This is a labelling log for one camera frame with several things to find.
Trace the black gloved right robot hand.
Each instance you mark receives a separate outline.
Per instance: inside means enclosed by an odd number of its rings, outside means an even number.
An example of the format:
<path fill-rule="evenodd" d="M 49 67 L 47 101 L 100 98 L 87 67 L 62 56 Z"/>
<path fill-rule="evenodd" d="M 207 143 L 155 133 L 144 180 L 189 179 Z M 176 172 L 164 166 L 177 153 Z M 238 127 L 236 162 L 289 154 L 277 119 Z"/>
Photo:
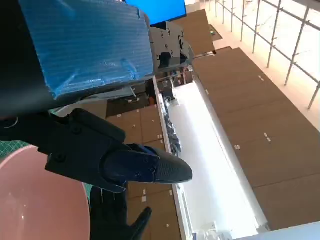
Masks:
<path fill-rule="evenodd" d="M 126 192 L 95 186 L 90 190 L 89 211 L 91 240 L 140 240 L 152 215 L 152 209 L 146 207 L 129 225 Z"/>

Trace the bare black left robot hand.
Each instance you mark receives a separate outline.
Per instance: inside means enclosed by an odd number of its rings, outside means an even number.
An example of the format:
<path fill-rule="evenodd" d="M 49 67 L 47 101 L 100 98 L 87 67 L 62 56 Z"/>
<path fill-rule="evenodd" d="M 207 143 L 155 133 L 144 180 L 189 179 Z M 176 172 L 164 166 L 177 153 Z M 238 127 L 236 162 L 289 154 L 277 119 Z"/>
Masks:
<path fill-rule="evenodd" d="M 115 0 L 3 0 L 0 3 L 0 138 L 47 155 L 49 172 L 122 193 L 127 181 L 190 181 L 177 156 L 125 144 L 125 132 L 81 108 L 50 111 L 130 87 L 191 63 L 173 22 L 150 24 Z"/>

